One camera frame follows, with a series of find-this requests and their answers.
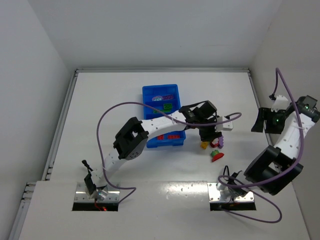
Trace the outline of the purple round lego piece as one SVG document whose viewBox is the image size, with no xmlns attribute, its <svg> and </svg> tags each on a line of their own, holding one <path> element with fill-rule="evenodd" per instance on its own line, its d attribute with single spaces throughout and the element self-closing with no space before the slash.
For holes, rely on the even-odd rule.
<svg viewBox="0 0 320 240">
<path fill-rule="evenodd" d="M 158 96 L 154 96 L 153 98 L 152 98 L 152 101 L 153 102 L 156 102 L 156 101 L 162 101 L 163 100 L 163 97 L 162 96 L 160 96 L 160 95 L 158 95 Z"/>
</svg>

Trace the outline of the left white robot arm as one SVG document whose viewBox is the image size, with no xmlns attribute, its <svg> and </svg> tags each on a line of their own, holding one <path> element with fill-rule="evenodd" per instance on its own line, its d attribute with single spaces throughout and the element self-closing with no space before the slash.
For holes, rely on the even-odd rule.
<svg viewBox="0 0 320 240">
<path fill-rule="evenodd" d="M 131 117 L 115 135 L 109 154 L 104 155 L 103 150 L 99 150 L 101 166 L 95 169 L 88 166 L 84 178 L 90 196 L 97 197 L 105 187 L 112 186 L 111 175 L 126 162 L 139 157 L 149 140 L 171 132 L 198 129 L 201 141 L 211 142 L 222 135 L 219 127 L 226 120 L 208 100 L 182 106 L 173 112 L 159 111 L 159 114 L 151 119 Z"/>
</svg>

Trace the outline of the yellow lego brick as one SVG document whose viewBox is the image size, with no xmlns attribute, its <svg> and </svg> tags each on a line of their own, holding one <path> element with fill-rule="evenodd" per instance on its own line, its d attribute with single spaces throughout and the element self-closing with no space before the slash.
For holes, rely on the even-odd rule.
<svg viewBox="0 0 320 240">
<path fill-rule="evenodd" d="M 200 147 L 205 150 L 209 144 L 210 143 L 208 141 L 202 141 L 200 144 Z"/>
</svg>

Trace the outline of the purple square lego brick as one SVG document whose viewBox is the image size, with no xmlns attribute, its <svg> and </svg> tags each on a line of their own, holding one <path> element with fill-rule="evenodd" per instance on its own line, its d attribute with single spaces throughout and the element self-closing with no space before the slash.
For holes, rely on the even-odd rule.
<svg viewBox="0 0 320 240">
<path fill-rule="evenodd" d="M 174 96 L 172 94 L 170 95 L 165 95 L 162 97 L 163 100 L 173 100 L 174 99 Z"/>
</svg>

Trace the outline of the green sloped lego brick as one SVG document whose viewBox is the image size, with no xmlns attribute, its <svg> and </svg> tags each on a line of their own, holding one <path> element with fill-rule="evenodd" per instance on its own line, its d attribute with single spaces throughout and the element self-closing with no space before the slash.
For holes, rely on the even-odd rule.
<svg viewBox="0 0 320 240">
<path fill-rule="evenodd" d="M 164 103 L 163 109 L 164 110 L 171 110 L 173 108 L 173 105 L 171 103 Z"/>
</svg>

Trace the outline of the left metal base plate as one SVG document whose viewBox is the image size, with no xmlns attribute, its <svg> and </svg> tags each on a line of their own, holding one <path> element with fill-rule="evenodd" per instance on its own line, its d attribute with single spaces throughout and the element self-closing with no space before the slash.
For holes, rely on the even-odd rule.
<svg viewBox="0 0 320 240">
<path fill-rule="evenodd" d="M 120 190 L 109 185 L 96 189 L 93 193 L 89 193 L 89 190 L 84 182 L 78 182 L 75 194 L 75 203 L 118 203 L 120 200 Z"/>
</svg>

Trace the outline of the green small lego brick right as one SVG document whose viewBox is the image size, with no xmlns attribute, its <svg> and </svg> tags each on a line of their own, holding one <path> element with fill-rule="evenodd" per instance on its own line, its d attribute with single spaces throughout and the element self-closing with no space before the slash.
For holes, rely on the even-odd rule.
<svg viewBox="0 0 320 240">
<path fill-rule="evenodd" d="M 218 151 L 218 150 L 214 150 L 214 151 L 212 151 L 211 153 L 210 153 L 210 155 L 212 156 L 212 157 L 214 157 L 214 156 L 216 156 L 216 155 L 218 155 L 220 152 Z"/>
</svg>

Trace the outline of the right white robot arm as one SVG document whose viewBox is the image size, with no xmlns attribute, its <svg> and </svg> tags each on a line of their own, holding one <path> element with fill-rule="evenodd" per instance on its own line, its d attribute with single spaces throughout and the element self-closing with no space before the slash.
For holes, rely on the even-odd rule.
<svg viewBox="0 0 320 240">
<path fill-rule="evenodd" d="M 301 150 L 301 138 L 320 119 L 317 100 L 309 95 L 301 96 L 296 107 L 282 95 L 274 98 L 271 108 L 260 107 L 251 131 L 278 134 L 279 139 L 269 145 L 247 167 L 243 174 L 235 172 L 227 181 L 236 185 L 236 179 L 253 184 L 272 196 L 283 190 L 303 170 L 300 163 L 294 164 Z"/>
</svg>

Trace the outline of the red white flower lego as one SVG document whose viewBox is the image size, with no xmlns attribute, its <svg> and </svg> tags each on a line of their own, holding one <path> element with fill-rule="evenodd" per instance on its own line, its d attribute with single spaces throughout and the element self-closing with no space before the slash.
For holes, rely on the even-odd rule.
<svg viewBox="0 0 320 240">
<path fill-rule="evenodd" d="M 219 139 L 217 138 L 217 139 L 214 139 L 213 141 L 211 141 L 210 143 L 210 146 L 212 147 L 212 148 L 217 148 L 218 146 L 219 146 Z"/>
</svg>

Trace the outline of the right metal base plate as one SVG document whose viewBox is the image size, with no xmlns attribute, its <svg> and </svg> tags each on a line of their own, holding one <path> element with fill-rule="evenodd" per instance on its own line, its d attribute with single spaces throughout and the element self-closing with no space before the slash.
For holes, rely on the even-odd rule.
<svg viewBox="0 0 320 240">
<path fill-rule="evenodd" d="M 227 204 L 255 202 L 254 194 L 251 191 L 239 195 L 234 190 L 231 190 L 219 182 L 208 182 L 207 188 L 210 203 Z"/>
</svg>

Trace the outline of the red half round lego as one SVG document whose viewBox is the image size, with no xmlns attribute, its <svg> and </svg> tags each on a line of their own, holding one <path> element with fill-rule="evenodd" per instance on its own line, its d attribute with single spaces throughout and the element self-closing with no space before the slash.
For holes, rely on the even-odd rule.
<svg viewBox="0 0 320 240">
<path fill-rule="evenodd" d="M 219 153 L 215 153 L 213 156 L 212 156 L 212 162 L 215 162 L 219 159 L 221 159 L 222 157 L 224 156 L 224 153 L 222 152 L 219 152 Z"/>
</svg>

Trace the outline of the small red lego brick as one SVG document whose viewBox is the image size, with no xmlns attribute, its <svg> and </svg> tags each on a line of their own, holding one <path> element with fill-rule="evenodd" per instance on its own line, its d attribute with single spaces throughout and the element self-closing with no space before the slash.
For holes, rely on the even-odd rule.
<svg viewBox="0 0 320 240">
<path fill-rule="evenodd" d="M 157 140 L 164 140 L 164 135 L 162 134 L 162 135 L 159 135 L 159 136 L 157 136 Z"/>
</svg>

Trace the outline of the metal base plate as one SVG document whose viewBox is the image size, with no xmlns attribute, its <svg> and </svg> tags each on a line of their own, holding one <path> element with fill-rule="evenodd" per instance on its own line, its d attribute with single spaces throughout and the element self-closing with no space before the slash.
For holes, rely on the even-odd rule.
<svg viewBox="0 0 320 240">
<path fill-rule="evenodd" d="M 254 194 L 251 191 L 239 195 L 234 190 L 231 190 L 219 182 L 208 182 L 207 188 L 210 203 L 227 204 L 255 202 Z"/>
<path fill-rule="evenodd" d="M 93 193 L 89 193 L 89 190 L 84 182 L 78 182 L 75 194 L 75 203 L 118 203 L 120 200 L 120 190 L 109 185 L 96 189 Z"/>
</svg>

